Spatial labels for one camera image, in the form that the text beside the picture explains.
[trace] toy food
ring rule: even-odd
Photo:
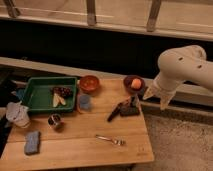
[[[135,78],[132,80],[131,88],[133,89],[140,89],[141,88],[141,80],[138,78]]]
[[[64,98],[72,95],[72,91],[67,87],[53,87],[53,107],[57,107],[59,104],[66,105]]]

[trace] brown bowl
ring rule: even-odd
[[[134,89],[134,88],[131,87],[132,81],[134,79],[139,79],[141,81],[140,88]],[[123,84],[124,84],[124,87],[125,87],[126,91],[128,93],[130,93],[130,94],[143,94],[143,91],[145,89],[145,82],[144,82],[143,78],[141,78],[138,75],[128,75],[128,76],[126,76],[124,78],[124,80],[123,80]]]
[[[100,81],[94,75],[86,75],[80,79],[79,87],[84,93],[92,93],[100,87]]]

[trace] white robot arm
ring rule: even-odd
[[[206,61],[205,50],[197,45],[164,51],[158,58],[160,73],[146,90],[143,99],[160,98],[164,110],[174,97],[176,89],[185,81],[194,82],[213,91],[213,63]]]

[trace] fork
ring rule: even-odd
[[[123,146],[123,145],[126,144],[126,141],[124,141],[124,140],[112,139],[112,138],[104,137],[104,136],[101,136],[101,135],[95,135],[95,137],[98,138],[98,139],[101,139],[101,140],[110,141],[115,145]]]

